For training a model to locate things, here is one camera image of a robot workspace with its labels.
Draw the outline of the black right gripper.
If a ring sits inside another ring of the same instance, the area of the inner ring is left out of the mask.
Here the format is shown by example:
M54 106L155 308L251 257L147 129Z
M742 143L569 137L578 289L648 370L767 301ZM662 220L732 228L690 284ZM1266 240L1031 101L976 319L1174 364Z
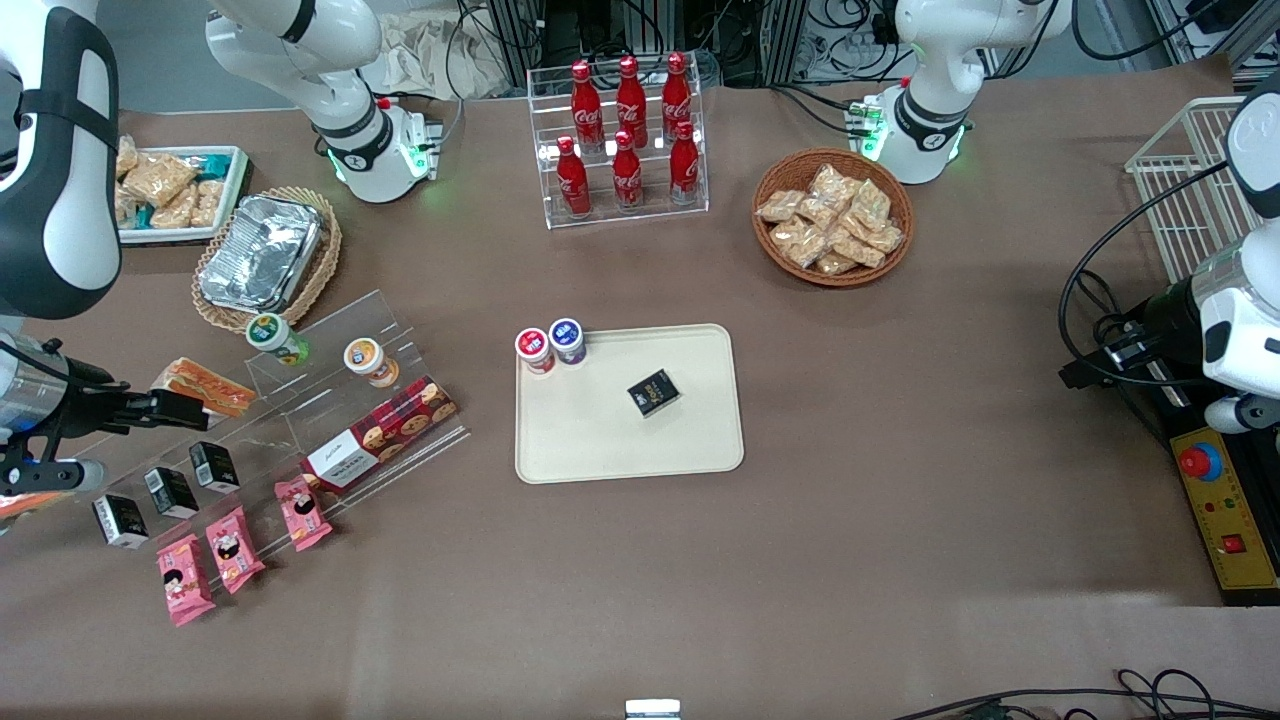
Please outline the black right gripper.
M132 392L125 387L86 387L83 383L67 384L65 393L55 410L40 423L40 436L45 438L76 439L93 433L127 436L125 423L131 410ZM209 415L200 398L175 392L147 392L136 395L134 406L152 413L134 419L137 428L174 427L195 432L209 428ZM155 413L196 413L193 416L168 416Z

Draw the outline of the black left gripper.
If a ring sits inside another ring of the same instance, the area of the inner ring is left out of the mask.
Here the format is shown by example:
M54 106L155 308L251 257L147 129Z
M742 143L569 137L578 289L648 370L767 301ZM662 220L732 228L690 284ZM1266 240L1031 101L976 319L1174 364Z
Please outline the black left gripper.
M1059 369L1069 389L1108 380L1203 380L1201 314L1189 283L1170 284L1100 328L1100 365L1073 360Z

